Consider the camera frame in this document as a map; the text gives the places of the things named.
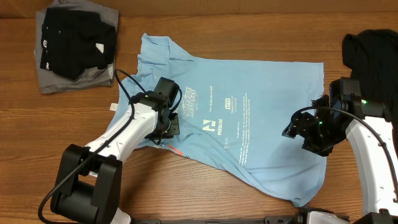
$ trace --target black cable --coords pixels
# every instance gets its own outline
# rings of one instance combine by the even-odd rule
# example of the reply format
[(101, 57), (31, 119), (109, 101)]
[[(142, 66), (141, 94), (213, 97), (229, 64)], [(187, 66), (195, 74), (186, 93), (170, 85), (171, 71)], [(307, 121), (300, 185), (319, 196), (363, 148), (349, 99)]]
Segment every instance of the black cable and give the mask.
[[(118, 81), (120, 87), (123, 89), (124, 93), (126, 94), (126, 96), (130, 99), (129, 94), (127, 93), (126, 89), (124, 88), (123, 84), (121, 83), (118, 74), (115, 71), (115, 77), (116, 80)], [(46, 223), (46, 224), (76, 224), (76, 222), (53, 222), (50, 221), (46, 218), (44, 218), (43, 216), (43, 209), (44, 209), (44, 205), (47, 203), (47, 201), (50, 199), (50, 197), (56, 192), (58, 191), (62, 186), (65, 185), (65, 183), (72, 178), (73, 176), (75, 176), (77, 173), (79, 173), (84, 166), (89, 163), (89, 161), (91, 161), (98, 153), (101, 152), (101, 150), (103, 150), (106, 146), (108, 146), (113, 139), (115, 139), (120, 133), (122, 133), (122, 131), (125, 130), (125, 128), (130, 124), (130, 122), (134, 119), (134, 105), (131, 105), (131, 115), (129, 117), (129, 119), (127, 120), (126, 124), (124, 124), (114, 135), (112, 135), (108, 140), (106, 140), (104, 142), (104, 144), (102, 146), (100, 146), (97, 150), (95, 150), (93, 153), (91, 153), (87, 159), (85, 159), (83, 162), (81, 162), (81, 164), (79, 164), (73, 171), (71, 171), (63, 180), (61, 180), (57, 186), (55, 186), (43, 199), (42, 203), (40, 203), (39, 205), (39, 209), (37, 211), (37, 215), (39, 216), (40, 221)]]
[(137, 84), (137, 86), (138, 86), (144, 93), (146, 93), (144, 87), (142, 87), (142, 85), (140, 85), (140, 84), (137, 82), (137, 80), (135, 80), (131, 75), (129, 75), (127, 72), (125, 72), (125, 71), (123, 71), (123, 70), (120, 70), (120, 69), (115, 69), (114, 74), (117, 75), (118, 72), (121, 72), (121, 73), (123, 73), (125, 76), (129, 77), (132, 81), (134, 81), (134, 82)]
[(368, 125), (365, 121), (363, 121), (359, 117), (357, 117), (357, 116), (355, 116), (353, 114), (350, 114), (349, 112), (345, 112), (345, 111), (342, 111), (342, 110), (339, 110), (339, 109), (336, 109), (336, 108), (330, 108), (330, 107), (327, 107), (327, 106), (308, 106), (306, 108), (302, 108), (302, 109), (296, 111), (292, 115), (290, 121), (293, 122), (293, 120), (294, 120), (294, 118), (296, 117), (297, 114), (299, 114), (299, 113), (301, 113), (303, 111), (312, 110), (312, 109), (315, 109), (315, 110), (320, 110), (320, 109), (323, 110), (323, 109), (325, 109), (325, 110), (330, 110), (330, 111), (336, 111), (336, 112), (339, 112), (339, 113), (344, 114), (346, 116), (349, 116), (350, 118), (353, 118), (353, 119), (357, 120), (359, 123), (361, 123), (363, 126), (365, 126), (374, 135), (374, 137), (376, 137), (376, 139), (379, 141), (380, 146), (383, 148), (383, 151), (384, 151), (384, 153), (385, 153), (385, 155), (387, 157), (387, 161), (388, 161), (388, 164), (390, 166), (392, 182), (394, 183), (394, 189), (395, 189), (396, 197), (397, 197), (397, 200), (398, 200), (398, 190), (397, 190), (398, 189), (397, 188), (398, 187), (398, 181), (397, 181), (397, 176), (396, 176), (396, 170), (395, 170), (394, 165), (392, 163), (390, 152), (387, 149), (387, 144), (381, 139), (379, 134), (372, 127), (370, 127), (370, 125)]
[(182, 99), (182, 91), (181, 91), (179, 86), (178, 86), (178, 91), (180, 92), (180, 99), (177, 101), (177, 104), (175, 106), (173, 106), (173, 108), (170, 109), (171, 113), (173, 113), (178, 108), (178, 106), (179, 106), (179, 104), (181, 102), (181, 99)]

